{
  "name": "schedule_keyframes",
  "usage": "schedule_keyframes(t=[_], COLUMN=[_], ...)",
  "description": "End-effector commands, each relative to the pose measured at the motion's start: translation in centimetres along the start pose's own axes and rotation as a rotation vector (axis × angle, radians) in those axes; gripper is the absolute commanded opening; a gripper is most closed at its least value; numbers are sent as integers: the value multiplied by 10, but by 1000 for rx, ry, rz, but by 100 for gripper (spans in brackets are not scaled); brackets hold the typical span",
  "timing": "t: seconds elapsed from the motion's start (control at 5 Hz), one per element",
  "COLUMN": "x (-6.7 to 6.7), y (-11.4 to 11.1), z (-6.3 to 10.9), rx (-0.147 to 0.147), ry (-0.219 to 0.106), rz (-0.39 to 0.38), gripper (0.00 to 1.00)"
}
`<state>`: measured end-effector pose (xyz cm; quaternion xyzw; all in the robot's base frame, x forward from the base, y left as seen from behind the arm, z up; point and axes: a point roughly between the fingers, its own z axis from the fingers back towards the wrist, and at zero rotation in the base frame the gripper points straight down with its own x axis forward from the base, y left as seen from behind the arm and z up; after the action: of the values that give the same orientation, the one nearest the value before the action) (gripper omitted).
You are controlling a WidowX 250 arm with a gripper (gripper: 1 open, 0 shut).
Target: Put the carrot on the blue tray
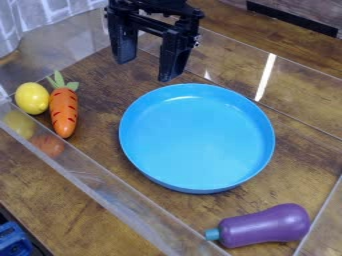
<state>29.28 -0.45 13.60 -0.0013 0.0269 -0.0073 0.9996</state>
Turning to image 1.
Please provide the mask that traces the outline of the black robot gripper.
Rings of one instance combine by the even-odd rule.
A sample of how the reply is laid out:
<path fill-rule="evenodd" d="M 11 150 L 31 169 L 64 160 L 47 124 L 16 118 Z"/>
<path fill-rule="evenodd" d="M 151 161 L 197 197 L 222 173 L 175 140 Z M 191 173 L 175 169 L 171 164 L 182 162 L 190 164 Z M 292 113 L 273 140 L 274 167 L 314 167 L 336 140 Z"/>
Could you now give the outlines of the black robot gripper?
<path fill-rule="evenodd" d="M 179 19 L 170 25 L 150 18 L 151 14 Z M 106 18 L 117 62 L 125 64 L 137 58 L 138 31 L 163 36 L 158 79 L 171 81 L 185 71 L 203 17 L 187 0 L 108 0 Z"/>

